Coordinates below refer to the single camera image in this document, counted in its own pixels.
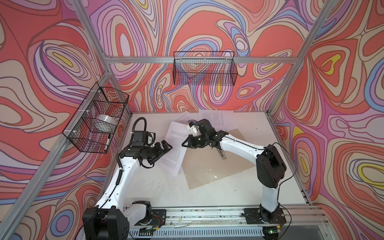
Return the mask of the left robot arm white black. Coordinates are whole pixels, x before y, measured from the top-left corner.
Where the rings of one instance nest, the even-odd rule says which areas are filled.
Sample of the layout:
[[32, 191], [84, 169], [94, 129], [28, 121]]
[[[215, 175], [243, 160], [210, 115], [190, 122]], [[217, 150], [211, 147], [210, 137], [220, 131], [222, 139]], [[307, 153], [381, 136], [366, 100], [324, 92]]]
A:
[[147, 226], [146, 232], [153, 233], [162, 227], [165, 219], [154, 215], [149, 201], [134, 201], [124, 208], [128, 186], [143, 161], [153, 168], [155, 162], [172, 150], [165, 140], [154, 145], [144, 143], [128, 144], [118, 155], [118, 165], [101, 199], [93, 208], [83, 214], [83, 230], [87, 240], [126, 240], [131, 227], [136, 224]]

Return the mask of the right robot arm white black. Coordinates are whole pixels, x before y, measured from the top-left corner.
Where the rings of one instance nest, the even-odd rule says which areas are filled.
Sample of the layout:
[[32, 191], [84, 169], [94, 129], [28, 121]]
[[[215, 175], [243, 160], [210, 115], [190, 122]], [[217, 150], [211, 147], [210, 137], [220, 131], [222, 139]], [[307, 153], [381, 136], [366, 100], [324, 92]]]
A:
[[272, 214], [279, 208], [279, 189], [287, 166], [274, 145], [253, 145], [224, 131], [212, 136], [189, 135], [182, 143], [182, 147], [189, 149], [202, 149], [207, 146], [233, 153], [255, 164], [258, 180], [263, 185], [261, 209]]

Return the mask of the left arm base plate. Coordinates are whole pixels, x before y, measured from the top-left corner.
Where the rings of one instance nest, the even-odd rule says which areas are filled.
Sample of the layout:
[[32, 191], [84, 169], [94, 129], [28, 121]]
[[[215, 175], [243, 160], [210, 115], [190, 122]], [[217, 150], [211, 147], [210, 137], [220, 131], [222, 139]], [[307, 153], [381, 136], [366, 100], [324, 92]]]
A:
[[161, 227], [166, 223], [167, 210], [155, 209], [152, 210], [152, 215], [149, 219], [144, 219], [138, 223], [139, 226], [155, 226]]

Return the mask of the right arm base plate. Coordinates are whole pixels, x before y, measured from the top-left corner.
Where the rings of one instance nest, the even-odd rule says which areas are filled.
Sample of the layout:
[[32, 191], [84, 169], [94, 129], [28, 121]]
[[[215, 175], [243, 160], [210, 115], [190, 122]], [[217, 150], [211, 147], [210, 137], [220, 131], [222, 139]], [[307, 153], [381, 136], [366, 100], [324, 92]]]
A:
[[287, 223], [285, 214], [279, 206], [274, 212], [269, 212], [263, 207], [245, 208], [242, 216], [246, 219], [248, 225], [276, 224], [282, 226]]

